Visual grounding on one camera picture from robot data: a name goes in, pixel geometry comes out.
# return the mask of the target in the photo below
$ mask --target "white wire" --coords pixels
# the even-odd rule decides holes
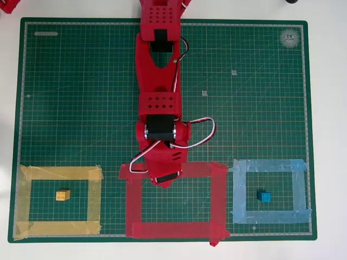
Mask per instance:
[[[186,50],[188,50],[188,45],[185,42],[185,40],[183,40],[184,44],[185,44],[185,48]],[[183,59],[183,57],[187,54],[187,52],[185,54],[182,55],[182,57],[180,57],[177,62],[181,61]],[[173,83],[173,92],[176,92],[176,87],[177,87],[177,76],[178,76],[178,71],[176,71],[176,75],[175,75],[175,82]]]
[[[133,171],[133,170],[131,169],[132,164],[135,163],[135,162],[136,162],[138,159],[140,159],[142,156],[144,156],[146,153],[148,153],[150,150],[152,150],[154,147],[156,147],[160,142],[161,142],[161,141],[156,141],[156,142],[154,142],[154,143],[152,144],[152,146],[149,147],[145,152],[143,152],[143,153],[141,152],[141,153],[139,153],[136,157],[134,157],[134,159],[132,159],[132,160],[130,161],[129,171],[130,171],[131,173],[147,173],[148,170],[146,170],[146,171]]]
[[[201,121],[201,120],[206,120],[206,121],[207,121],[207,120],[210,120],[210,121],[212,121],[212,123],[213,123],[212,131],[211,131],[211,133],[210,133],[206,138],[204,138],[204,139],[201,140],[200,142],[197,142],[196,144],[193,144],[193,145],[181,146],[181,145],[176,145],[176,144],[170,143],[170,146],[171,146],[171,147],[176,147],[176,148],[188,149],[188,148],[192,148],[192,147],[198,146],[198,145],[200,145],[200,144],[206,142],[207,140],[209,140],[209,139],[214,135],[214,133],[215,133],[215,130],[216,130],[216,122],[215,122],[215,120],[213,120],[213,118],[206,117],[206,118],[199,118],[199,119],[190,121],[190,123],[195,123],[195,122],[198,122],[198,121]]]

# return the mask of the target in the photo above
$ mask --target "red 3d printed part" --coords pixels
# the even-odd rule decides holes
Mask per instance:
[[[190,123],[182,122],[180,77],[181,15],[190,0],[140,0],[141,32],[136,38],[136,72],[140,89],[136,138],[153,184],[169,187],[182,175],[188,158]],[[165,68],[158,68],[154,52],[172,52]]]
[[[0,0],[0,8],[6,13],[12,13],[20,0]]]

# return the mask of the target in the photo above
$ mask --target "green cutting mat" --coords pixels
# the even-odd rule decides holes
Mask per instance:
[[[94,166],[104,174],[98,236],[29,237],[19,242],[138,241],[125,238],[122,163],[138,153],[138,19],[24,18],[11,191],[9,241],[18,165]],[[285,39],[291,34],[294,39]],[[182,61],[183,120],[211,116],[217,132],[191,149],[190,161],[303,159],[310,223],[233,224],[228,177],[227,240],[317,237],[306,22],[185,20],[190,51]],[[210,126],[192,128],[191,143]],[[55,191],[72,197],[55,202]],[[256,191],[272,191],[265,206]],[[87,181],[34,180],[30,220],[86,220]],[[167,189],[143,184],[144,222],[200,222],[210,217],[210,179],[179,179]],[[291,173],[247,174],[247,210],[293,210]]]

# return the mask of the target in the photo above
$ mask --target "mat border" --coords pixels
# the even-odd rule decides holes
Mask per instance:
[[[15,130],[14,130],[14,150],[12,158],[12,176],[11,176],[11,193],[10,193],[10,213],[9,213],[9,243],[37,243],[37,242],[199,242],[208,241],[208,239],[133,239],[126,238],[122,235],[105,235],[105,236],[90,236],[90,237],[29,237],[23,240],[14,241],[13,226],[15,217],[15,194],[16,194],[16,177],[17,177],[17,156],[18,142],[20,133],[20,117],[21,117],[21,92],[22,92],[22,73],[24,60],[24,37],[25,25],[28,22],[112,22],[112,23],[139,23],[139,18],[35,18],[24,17],[21,19],[20,26],[20,44],[18,58],[18,77],[17,77],[17,94],[16,94],[16,111],[15,111]],[[311,235],[276,235],[276,236],[257,236],[248,234],[235,234],[227,238],[226,241],[312,241],[317,239],[317,215],[316,215],[316,196],[314,186],[314,160],[313,160],[313,134],[312,134],[312,108],[311,108],[311,81],[310,81],[310,60],[309,60],[309,32],[306,21],[271,21],[271,20],[227,20],[227,19],[183,19],[182,23],[214,23],[214,24],[250,24],[250,25],[278,25],[278,26],[293,26],[300,25],[303,27],[304,33],[304,51],[305,51],[305,77],[306,77],[306,104],[307,104],[307,127],[309,133],[309,161],[310,161],[310,191],[311,191],[311,209],[312,209],[312,234]]]

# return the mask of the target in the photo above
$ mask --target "yellow cube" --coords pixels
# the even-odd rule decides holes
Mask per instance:
[[[59,190],[56,192],[55,200],[63,202],[70,198],[70,190]]]

